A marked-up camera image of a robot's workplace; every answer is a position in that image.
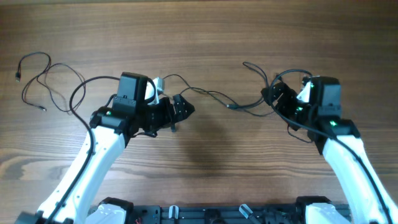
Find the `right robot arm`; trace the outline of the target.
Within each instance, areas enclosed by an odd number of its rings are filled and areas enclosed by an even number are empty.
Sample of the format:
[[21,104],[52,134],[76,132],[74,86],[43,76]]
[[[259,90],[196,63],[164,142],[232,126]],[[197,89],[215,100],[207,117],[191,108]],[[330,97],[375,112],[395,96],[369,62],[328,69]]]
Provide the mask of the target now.
[[293,130],[307,130],[335,173],[355,223],[397,223],[397,205],[374,171],[357,127],[341,117],[339,80],[309,76],[302,85],[297,93],[277,78],[261,94]]

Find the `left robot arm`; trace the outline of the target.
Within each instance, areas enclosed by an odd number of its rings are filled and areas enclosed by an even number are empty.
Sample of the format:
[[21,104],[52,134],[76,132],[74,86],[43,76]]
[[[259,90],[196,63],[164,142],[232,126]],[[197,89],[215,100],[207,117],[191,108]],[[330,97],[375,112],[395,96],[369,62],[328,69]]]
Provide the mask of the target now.
[[163,128],[187,119],[195,110],[182,95],[159,98],[149,77],[124,72],[112,106],[102,106],[85,123],[86,139],[57,188],[35,213],[22,212],[16,223],[133,223],[134,205],[106,198],[90,213],[105,175],[130,139],[156,137]]

